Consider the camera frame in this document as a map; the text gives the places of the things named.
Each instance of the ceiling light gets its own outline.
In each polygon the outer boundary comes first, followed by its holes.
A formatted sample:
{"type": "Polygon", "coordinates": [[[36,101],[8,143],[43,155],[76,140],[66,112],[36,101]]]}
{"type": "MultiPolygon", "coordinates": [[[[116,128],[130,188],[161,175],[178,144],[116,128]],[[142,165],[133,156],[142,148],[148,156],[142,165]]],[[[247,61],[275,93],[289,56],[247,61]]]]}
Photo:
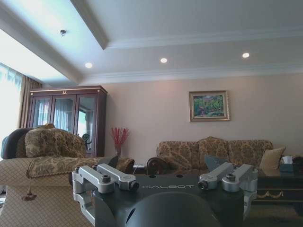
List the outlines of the ceiling light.
{"type": "Polygon", "coordinates": [[[242,54],[243,58],[248,58],[249,56],[250,56],[250,53],[244,53],[244,54],[242,54]]]}
{"type": "Polygon", "coordinates": [[[87,63],[85,63],[85,67],[86,68],[91,68],[91,67],[93,67],[93,64],[90,63],[90,62],[87,62],[87,63]]]}
{"type": "Polygon", "coordinates": [[[167,58],[161,58],[160,61],[161,61],[161,63],[165,64],[165,63],[167,63],[167,58]]]}

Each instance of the framed painting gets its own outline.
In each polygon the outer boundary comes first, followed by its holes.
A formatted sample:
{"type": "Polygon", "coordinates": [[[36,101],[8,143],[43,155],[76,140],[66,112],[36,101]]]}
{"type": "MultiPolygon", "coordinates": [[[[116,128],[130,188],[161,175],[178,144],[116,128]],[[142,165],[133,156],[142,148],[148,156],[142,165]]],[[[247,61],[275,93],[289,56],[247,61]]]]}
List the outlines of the framed painting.
{"type": "Polygon", "coordinates": [[[191,122],[230,121],[227,91],[190,91],[191,122]]]}

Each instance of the floor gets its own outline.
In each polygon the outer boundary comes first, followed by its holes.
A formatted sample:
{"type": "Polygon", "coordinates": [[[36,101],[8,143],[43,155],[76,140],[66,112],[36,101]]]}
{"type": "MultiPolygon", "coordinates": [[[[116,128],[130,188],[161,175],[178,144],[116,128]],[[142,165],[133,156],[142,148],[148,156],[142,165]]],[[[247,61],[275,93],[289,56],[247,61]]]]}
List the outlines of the floor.
{"type": "Polygon", "coordinates": [[[252,205],[244,227],[301,227],[303,217],[296,214],[292,206],[252,205]]]}

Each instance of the wall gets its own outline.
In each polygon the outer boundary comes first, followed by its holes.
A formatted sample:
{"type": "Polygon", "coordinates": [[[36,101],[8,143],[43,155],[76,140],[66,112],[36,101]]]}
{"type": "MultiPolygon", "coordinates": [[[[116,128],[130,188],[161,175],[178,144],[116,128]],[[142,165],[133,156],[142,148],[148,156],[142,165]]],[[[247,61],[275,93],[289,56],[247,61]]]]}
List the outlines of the wall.
{"type": "Polygon", "coordinates": [[[105,84],[106,155],[114,154],[111,127],[128,127],[123,156],[146,164],[162,140],[267,139],[287,154],[303,154],[303,75],[233,77],[105,84]],[[230,122],[190,122],[189,91],[228,90],[230,122]]]}

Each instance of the cabinet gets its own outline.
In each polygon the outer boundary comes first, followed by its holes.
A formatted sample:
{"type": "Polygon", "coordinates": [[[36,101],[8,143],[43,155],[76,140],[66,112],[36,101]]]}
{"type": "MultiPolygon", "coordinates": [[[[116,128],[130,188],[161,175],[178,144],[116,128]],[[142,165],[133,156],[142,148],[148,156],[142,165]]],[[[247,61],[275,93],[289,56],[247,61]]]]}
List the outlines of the cabinet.
{"type": "Polygon", "coordinates": [[[83,137],[88,156],[104,156],[107,91],[102,86],[30,91],[29,128],[53,123],[83,137]]]}

